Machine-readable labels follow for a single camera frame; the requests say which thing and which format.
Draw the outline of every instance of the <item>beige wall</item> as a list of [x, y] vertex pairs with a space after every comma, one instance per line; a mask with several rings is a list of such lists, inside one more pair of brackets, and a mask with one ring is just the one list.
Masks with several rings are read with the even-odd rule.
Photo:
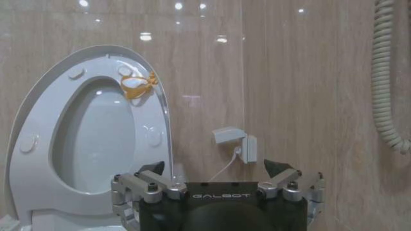
[[[411, 230], [411, 158], [382, 143], [371, 114], [375, 1], [242, 2], [246, 128], [266, 158], [324, 173], [314, 230]], [[394, 117], [410, 137], [408, 9], [395, 2]], [[252, 167], [248, 176], [267, 174]]]
[[[1, 175], [31, 86], [78, 49], [116, 44], [160, 75], [174, 154], [190, 180], [208, 179], [231, 158], [211, 130], [238, 126], [258, 136], [259, 163], [236, 162], [219, 180], [267, 179], [263, 158], [288, 162], [326, 176], [327, 208], [314, 230], [411, 229], [411, 158], [388, 150], [372, 124], [372, 0], [183, 0], [180, 11], [172, 0], [88, 2], [86, 10], [76, 0], [0, 0]], [[407, 3], [396, 2], [394, 116], [410, 137]], [[150, 42], [139, 39], [146, 31]]]
[[[88, 9], [78, 0], [0, 0], [0, 181], [12, 122], [28, 90], [67, 55], [99, 44], [134, 49], [159, 73], [175, 161], [188, 179], [207, 180], [223, 168], [231, 154], [214, 144], [211, 131], [242, 128], [244, 121], [240, 0], [180, 2], [178, 11], [172, 0], [88, 0]], [[142, 41], [140, 32], [151, 32], [152, 40]], [[218, 35], [227, 36], [227, 43], [216, 42]], [[243, 176], [236, 163], [219, 180]], [[3, 194], [1, 187], [0, 216], [8, 201]]]

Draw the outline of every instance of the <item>white power cord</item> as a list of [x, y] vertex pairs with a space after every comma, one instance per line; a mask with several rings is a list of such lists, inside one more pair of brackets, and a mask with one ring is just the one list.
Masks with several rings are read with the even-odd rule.
[[407, 153], [411, 140], [400, 137], [391, 113], [391, 37], [394, 27], [394, 0], [375, 1], [375, 29], [372, 43], [372, 115], [376, 130], [386, 143]]
[[214, 175], [214, 177], [208, 180], [208, 182], [211, 182], [219, 175], [222, 172], [224, 172], [224, 170], [231, 166], [231, 164], [234, 163], [234, 161], [236, 160], [238, 155], [242, 153], [242, 148], [236, 147], [234, 149], [234, 154], [232, 154], [232, 158], [231, 161], [228, 162], [228, 164], [226, 165], [226, 167], [218, 172], [216, 175]]

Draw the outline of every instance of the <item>toilet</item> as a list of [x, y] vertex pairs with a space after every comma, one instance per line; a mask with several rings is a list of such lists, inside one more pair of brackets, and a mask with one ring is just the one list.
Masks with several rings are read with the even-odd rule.
[[10, 186], [24, 230], [124, 230], [112, 214], [114, 175], [164, 161], [163, 176], [171, 178], [162, 83], [132, 99], [122, 88], [124, 77], [144, 81], [152, 75], [132, 50], [95, 46], [58, 63], [31, 89], [8, 148]]

